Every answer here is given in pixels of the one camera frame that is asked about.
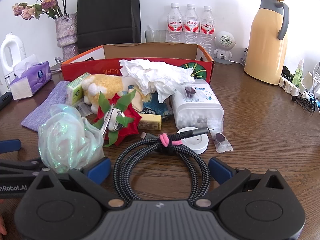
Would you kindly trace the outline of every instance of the iridescent organza bag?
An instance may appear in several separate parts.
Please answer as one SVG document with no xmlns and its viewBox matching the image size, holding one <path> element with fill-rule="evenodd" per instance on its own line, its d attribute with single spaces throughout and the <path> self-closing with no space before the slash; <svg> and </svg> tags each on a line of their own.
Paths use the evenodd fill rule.
<svg viewBox="0 0 320 240">
<path fill-rule="evenodd" d="M 72 106 L 50 107 L 51 118 L 39 127 L 39 153 L 43 163 L 56 173 L 81 169 L 104 157 L 99 129 L 81 117 Z"/>
</svg>

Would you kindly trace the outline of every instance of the cardboard box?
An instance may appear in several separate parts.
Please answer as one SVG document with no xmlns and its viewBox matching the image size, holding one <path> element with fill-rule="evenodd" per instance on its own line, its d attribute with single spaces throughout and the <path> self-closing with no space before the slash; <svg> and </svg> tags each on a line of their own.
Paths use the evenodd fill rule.
<svg viewBox="0 0 320 240">
<path fill-rule="evenodd" d="M 85 72 L 121 75 L 119 60 L 149 59 L 184 68 L 193 68 L 194 78 L 210 83 L 214 61 L 200 45 L 150 42 L 101 45 L 79 54 L 61 65 L 64 80 L 73 81 Z"/>
</svg>

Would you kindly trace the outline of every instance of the pink cable tie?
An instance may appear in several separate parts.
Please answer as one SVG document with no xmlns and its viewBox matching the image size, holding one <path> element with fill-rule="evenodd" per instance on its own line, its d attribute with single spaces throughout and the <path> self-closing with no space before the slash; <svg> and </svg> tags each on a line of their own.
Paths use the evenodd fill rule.
<svg viewBox="0 0 320 240">
<path fill-rule="evenodd" d="M 159 135 L 159 138 L 160 138 L 160 141 L 161 141 L 161 143 L 163 144 L 163 146 L 164 146 L 164 147 L 168 147 L 170 140 L 169 140 L 167 134 L 166 134 L 166 133 L 160 134 L 160 135 Z M 181 141 L 181 140 L 179 140 L 179 141 L 172 141 L 172 145 L 180 145 L 180 144 L 182 144 L 182 141 Z"/>
</svg>

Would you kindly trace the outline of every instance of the yellow thermos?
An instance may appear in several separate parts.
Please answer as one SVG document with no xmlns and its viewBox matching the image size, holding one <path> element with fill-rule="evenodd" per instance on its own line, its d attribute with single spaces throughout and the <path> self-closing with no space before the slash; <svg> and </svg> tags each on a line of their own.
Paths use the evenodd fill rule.
<svg viewBox="0 0 320 240">
<path fill-rule="evenodd" d="M 289 8 L 283 0 L 261 0 L 251 26 L 244 71 L 269 84 L 278 85 L 287 50 Z"/>
</svg>

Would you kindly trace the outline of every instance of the flower vase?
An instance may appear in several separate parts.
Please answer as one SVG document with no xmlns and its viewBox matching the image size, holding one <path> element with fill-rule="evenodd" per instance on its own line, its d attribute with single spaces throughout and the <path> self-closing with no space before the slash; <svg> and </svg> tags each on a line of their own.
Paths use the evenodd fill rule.
<svg viewBox="0 0 320 240">
<path fill-rule="evenodd" d="M 63 60 L 78 55 L 77 14 L 57 18 L 55 23 L 58 47 L 62 48 Z"/>
</svg>

